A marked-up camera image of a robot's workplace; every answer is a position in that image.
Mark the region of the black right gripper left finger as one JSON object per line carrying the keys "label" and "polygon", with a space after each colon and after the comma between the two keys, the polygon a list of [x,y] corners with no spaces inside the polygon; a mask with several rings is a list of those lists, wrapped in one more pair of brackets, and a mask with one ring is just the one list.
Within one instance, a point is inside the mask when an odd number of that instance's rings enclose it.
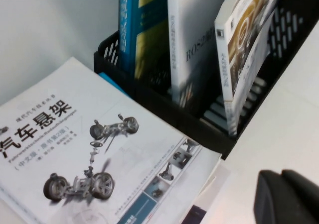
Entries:
{"label": "black right gripper left finger", "polygon": [[319,222],[319,211],[309,211],[281,173],[271,170],[259,172],[253,210],[257,224]]}

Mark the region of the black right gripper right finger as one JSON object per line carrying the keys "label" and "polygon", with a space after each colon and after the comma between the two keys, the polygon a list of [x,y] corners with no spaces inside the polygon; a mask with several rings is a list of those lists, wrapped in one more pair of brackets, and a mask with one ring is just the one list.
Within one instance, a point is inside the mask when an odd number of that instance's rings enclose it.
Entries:
{"label": "black right gripper right finger", "polygon": [[309,211],[319,210],[319,186],[297,171],[284,169],[282,177],[288,181]]}

